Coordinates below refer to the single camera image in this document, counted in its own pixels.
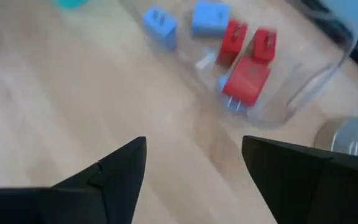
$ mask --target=wooden table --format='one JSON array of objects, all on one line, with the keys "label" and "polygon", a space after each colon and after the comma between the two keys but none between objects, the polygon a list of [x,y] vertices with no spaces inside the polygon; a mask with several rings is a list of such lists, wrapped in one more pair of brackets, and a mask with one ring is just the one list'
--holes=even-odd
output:
[{"label": "wooden table", "polygon": [[[231,0],[261,12],[283,1]],[[0,0],[0,187],[53,185],[136,136],[145,179],[133,223],[275,223],[241,157],[251,134],[310,146],[331,118],[358,113],[351,60],[280,129],[233,124],[155,58],[116,0],[63,12]]]}]

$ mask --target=silver metal object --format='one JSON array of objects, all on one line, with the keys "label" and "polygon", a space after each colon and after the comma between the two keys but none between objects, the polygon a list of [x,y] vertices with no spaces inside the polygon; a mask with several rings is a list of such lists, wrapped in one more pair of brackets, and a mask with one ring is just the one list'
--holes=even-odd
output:
[{"label": "silver metal object", "polygon": [[358,115],[347,120],[339,119],[325,124],[317,134],[314,146],[327,149],[329,142],[333,152],[358,156]]}]

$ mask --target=clear plastic container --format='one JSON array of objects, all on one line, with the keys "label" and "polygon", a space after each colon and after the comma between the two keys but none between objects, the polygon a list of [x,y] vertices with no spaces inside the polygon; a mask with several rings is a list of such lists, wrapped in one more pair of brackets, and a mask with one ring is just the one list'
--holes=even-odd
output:
[{"label": "clear plastic container", "polygon": [[[288,4],[284,1],[277,5],[264,1],[231,4],[231,19],[248,24],[243,50],[236,61],[241,55],[249,53],[252,37],[259,27],[271,27],[277,31],[275,59],[269,65],[270,75],[256,104],[246,107],[221,93],[219,81],[223,76],[230,75],[236,64],[235,61],[231,68],[223,68],[215,63],[222,38],[194,37],[191,33],[195,1],[121,2],[140,26],[143,26],[142,16],[151,6],[164,8],[175,17],[178,23],[177,47],[166,54],[190,68],[188,75],[194,82],[216,97],[228,112],[259,127],[275,127],[288,121],[337,73],[357,42],[354,30],[339,23],[335,15],[313,11],[303,3],[296,4],[297,10],[282,7],[280,4]],[[335,43],[316,24],[330,27]]]}]

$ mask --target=wooden surface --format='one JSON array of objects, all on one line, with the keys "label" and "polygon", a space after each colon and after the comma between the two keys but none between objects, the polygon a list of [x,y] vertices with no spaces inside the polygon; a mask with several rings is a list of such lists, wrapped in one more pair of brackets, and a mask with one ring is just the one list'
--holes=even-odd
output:
[{"label": "wooden surface", "polygon": [[[293,13],[283,1],[232,2]],[[144,37],[115,0],[75,12],[0,0],[0,187],[53,185],[146,136],[133,223],[275,223],[241,137],[311,146],[327,120],[358,113],[358,66],[346,62],[286,125],[263,130],[216,112]]]}]

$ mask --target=red charger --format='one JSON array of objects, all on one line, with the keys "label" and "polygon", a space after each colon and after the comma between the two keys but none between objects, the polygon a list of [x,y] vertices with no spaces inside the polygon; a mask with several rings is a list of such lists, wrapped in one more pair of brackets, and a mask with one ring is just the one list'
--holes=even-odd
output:
[{"label": "red charger", "polygon": [[276,51],[277,32],[259,28],[254,35],[252,58],[263,63],[270,63]]},{"label": "red charger", "polygon": [[217,63],[230,67],[241,51],[242,43],[246,37],[247,24],[230,20],[223,36],[221,50]]},{"label": "red charger", "polygon": [[270,69],[264,63],[249,57],[239,59],[237,65],[223,88],[223,93],[253,106],[265,85]]}]

